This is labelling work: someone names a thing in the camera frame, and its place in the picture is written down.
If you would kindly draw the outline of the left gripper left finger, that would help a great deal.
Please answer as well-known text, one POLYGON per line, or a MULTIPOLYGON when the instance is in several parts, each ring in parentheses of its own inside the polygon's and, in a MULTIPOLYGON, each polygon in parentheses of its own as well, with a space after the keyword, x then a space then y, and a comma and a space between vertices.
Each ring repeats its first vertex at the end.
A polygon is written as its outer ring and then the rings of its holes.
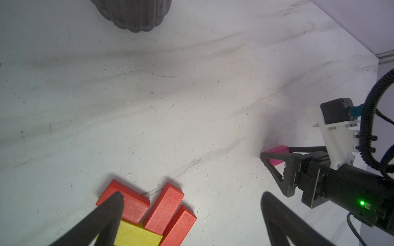
POLYGON ((53 246, 113 246, 124 210, 121 192, 112 194, 101 205, 81 220, 53 246))

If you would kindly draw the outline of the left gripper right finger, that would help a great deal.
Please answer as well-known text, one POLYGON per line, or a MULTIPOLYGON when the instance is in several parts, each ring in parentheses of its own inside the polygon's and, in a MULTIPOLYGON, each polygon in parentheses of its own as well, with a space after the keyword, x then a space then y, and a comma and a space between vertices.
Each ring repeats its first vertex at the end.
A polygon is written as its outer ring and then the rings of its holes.
POLYGON ((261 198, 261 210, 272 246, 332 246, 270 192, 261 198))

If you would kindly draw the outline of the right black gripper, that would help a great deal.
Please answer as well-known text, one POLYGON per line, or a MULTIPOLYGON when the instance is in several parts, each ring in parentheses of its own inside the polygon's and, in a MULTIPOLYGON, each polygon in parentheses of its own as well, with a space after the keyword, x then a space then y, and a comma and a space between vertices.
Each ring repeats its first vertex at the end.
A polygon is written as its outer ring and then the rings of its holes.
POLYGON ((361 222, 394 233, 394 184, 382 176, 344 164, 330 168, 325 146, 289 147, 289 153, 260 154, 282 194, 302 190, 302 203, 315 208, 327 201, 344 208, 361 222), (281 174, 270 160, 286 164, 281 174))

